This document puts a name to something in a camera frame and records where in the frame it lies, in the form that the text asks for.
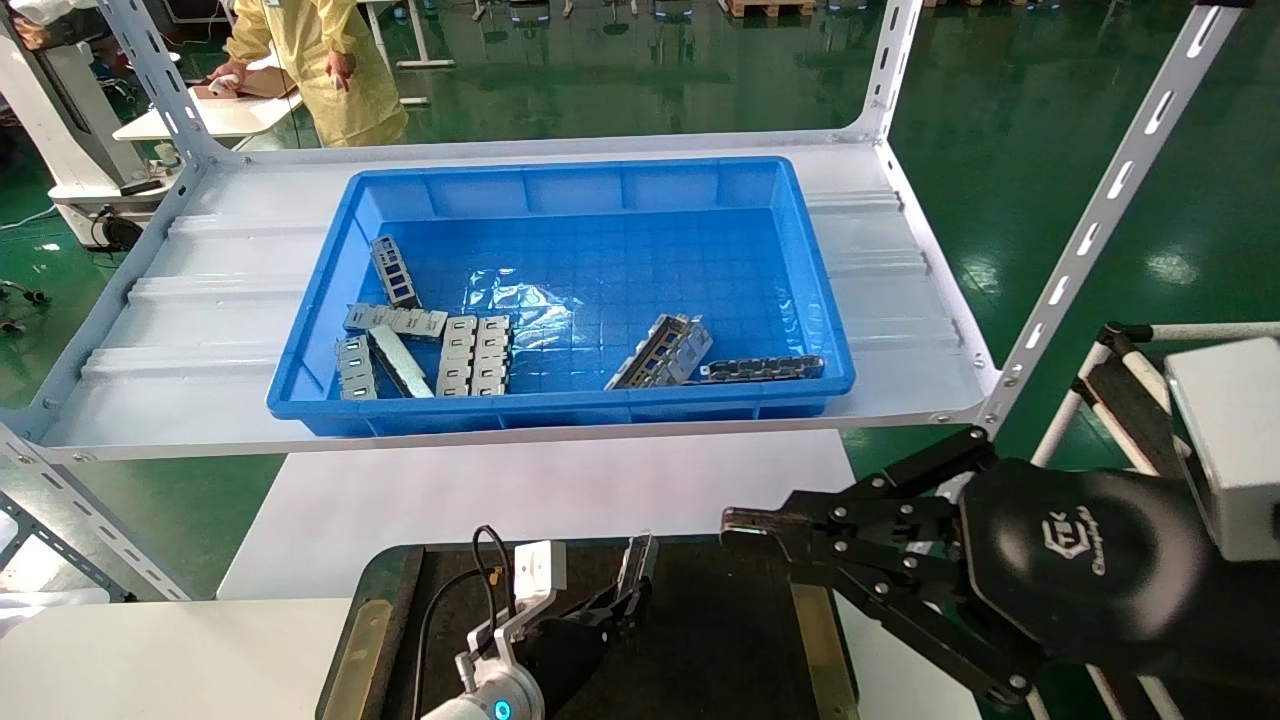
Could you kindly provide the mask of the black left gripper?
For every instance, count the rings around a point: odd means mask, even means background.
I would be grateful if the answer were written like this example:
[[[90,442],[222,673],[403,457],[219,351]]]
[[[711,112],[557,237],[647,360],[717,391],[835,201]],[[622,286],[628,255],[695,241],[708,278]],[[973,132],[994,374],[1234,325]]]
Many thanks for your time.
[[[543,717],[553,719],[593,678],[609,648],[611,633],[644,624],[653,579],[628,591],[611,585],[573,606],[568,618],[540,620],[520,642],[520,665],[541,692]]]

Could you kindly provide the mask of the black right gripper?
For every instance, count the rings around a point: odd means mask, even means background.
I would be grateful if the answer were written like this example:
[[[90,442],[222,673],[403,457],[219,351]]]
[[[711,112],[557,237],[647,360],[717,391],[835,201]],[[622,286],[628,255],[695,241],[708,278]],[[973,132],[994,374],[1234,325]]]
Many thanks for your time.
[[[996,459],[987,432],[968,427],[844,489],[726,509],[719,542],[788,557],[794,580],[832,589],[1005,708],[1027,701],[1046,656],[1142,676],[1277,679],[1277,564],[1226,560],[1187,486]],[[960,493],[972,588],[948,560],[884,547],[955,541],[957,503],[941,487],[989,466]]]

